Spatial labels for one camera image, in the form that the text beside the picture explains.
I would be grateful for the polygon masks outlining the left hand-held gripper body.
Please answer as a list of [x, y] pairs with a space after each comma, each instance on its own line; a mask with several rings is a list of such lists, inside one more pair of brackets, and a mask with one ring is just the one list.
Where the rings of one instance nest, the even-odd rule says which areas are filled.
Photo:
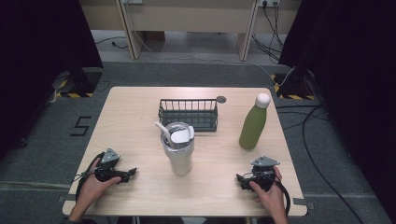
[[106, 182], [118, 176], [122, 183], [122, 178], [125, 176], [126, 172], [117, 171], [115, 169], [119, 160], [120, 155], [113, 148], [109, 147], [101, 154], [100, 160], [96, 165], [96, 170], [94, 171], [95, 177], [101, 182]]

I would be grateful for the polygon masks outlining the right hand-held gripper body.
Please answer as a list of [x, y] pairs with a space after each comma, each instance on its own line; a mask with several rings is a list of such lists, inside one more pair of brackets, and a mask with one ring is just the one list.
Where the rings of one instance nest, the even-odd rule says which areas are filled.
[[264, 191], [268, 191], [276, 180], [275, 166], [279, 162], [266, 156], [260, 156], [251, 162], [251, 177], [246, 180], [247, 189], [252, 189], [251, 182], [255, 182]]

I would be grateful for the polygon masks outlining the white tumbler with straw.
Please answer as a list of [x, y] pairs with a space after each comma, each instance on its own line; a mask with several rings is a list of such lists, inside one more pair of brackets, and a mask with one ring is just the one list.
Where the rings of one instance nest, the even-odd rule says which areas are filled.
[[184, 122], [173, 122], [166, 126], [159, 121], [155, 126], [161, 130], [161, 143], [168, 157], [172, 171], [177, 176], [185, 176], [192, 169], [194, 151], [194, 129]]

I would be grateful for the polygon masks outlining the black wire basket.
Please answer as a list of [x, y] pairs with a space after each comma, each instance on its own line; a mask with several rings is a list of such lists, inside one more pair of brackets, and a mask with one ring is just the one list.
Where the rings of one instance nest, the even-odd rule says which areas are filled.
[[218, 127], [218, 103], [215, 99], [161, 99], [158, 117], [164, 126], [184, 122], [196, 132], [215, 132]]

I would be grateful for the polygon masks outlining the person's left hand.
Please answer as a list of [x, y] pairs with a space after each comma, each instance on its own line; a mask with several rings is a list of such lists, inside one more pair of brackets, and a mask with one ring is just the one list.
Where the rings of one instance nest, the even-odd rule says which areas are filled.
[[120, 177], [113, 177], [105, 182], [98, 180], [94, 174], [94, 170], [86, 174], [86, 180], [84, 181], [76, 202], [76, 208], [80, 210], [87, 210], [94, 202], [96, 202], [105, 191], [120, 183]]

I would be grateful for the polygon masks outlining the person's right hand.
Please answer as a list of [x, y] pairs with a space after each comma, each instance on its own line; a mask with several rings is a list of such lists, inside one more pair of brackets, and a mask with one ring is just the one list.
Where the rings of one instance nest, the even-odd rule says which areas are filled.
[[249, 185], [257, 194], [256, 203], [260, 203], [272, 217], [285, 216], [284, 194], [280, 187], [274, 184], [264, 191], [257, 183], [250, 181]]

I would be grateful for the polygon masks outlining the green bottle with white cap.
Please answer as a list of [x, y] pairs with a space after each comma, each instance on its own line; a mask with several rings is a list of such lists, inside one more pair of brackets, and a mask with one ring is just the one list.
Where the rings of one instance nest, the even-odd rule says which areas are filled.
[[253, 149], [257, 146], [261, 137], [263, 128], [267, 118], [267, 107], [271, 102], [271, 98], [266, 93], [257, 95], [255, 104], [244, 121], [244, 125], [239, 137], [239, 145], [243, 149]]

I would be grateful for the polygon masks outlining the black stand base striped tape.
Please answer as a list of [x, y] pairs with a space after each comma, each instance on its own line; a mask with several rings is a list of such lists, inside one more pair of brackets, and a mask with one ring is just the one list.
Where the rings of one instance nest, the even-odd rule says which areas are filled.
[[271, 75], [274, 83], [276, 96], [281, 99], [314, 100], [314, 93], [309, 87], [304, 76], [294, 75], [291, 68], [287, 73], [275, 73]]
[[76, 71], [64, 71], [56, 77], [53, 87], [56, 97], [90, 98], [103, 74], [100, 67], [83, 67]]

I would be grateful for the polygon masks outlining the black curtain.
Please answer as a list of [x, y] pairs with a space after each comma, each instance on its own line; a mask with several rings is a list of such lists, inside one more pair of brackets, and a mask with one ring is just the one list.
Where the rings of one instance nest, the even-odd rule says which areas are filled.
[[396, 224], [396, 0], [302, 0], [280, 57], [314, 73], [347, 148]]
[[57, 76], [101, 65], [79, 0], [0, 0], [0, 161], [30, 131]]

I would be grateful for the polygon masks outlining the beige wooden desk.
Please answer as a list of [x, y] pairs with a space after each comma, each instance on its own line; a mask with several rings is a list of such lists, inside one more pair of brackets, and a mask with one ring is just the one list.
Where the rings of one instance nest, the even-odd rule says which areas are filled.
[[140, 56], [142, 34], [204, 32], [236, 35], [239, 59], [248, 58], [251, 36], [289, 32], [302, 0], [259, 7], [258, 0], [78, 0], [93, 30], [122, 30], [130, 57]]

